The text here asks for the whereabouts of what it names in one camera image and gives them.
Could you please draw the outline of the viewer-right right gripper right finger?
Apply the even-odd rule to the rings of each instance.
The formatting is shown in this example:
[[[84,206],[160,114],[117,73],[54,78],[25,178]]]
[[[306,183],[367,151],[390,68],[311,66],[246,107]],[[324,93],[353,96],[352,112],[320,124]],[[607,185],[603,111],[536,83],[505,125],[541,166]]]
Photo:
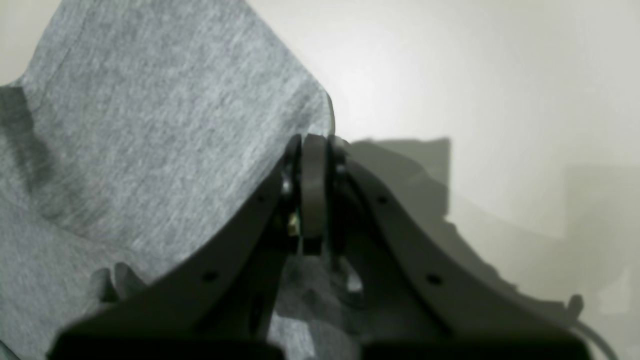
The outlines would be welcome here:
[[[583,340],[455,260],[336,136],[302,142],[302,250],[354,268],[362,360],[589,360]]]

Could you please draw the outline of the viewer-right right gripper left finger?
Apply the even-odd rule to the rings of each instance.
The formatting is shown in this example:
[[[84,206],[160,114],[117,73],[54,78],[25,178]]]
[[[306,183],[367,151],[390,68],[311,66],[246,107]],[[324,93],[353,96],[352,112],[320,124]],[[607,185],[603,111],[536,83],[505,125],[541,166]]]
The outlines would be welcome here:
[[[302,136],[194,255],[122,303],[62,332],[51,360],[283,360],[269,344],[281,272],[296,253]]]

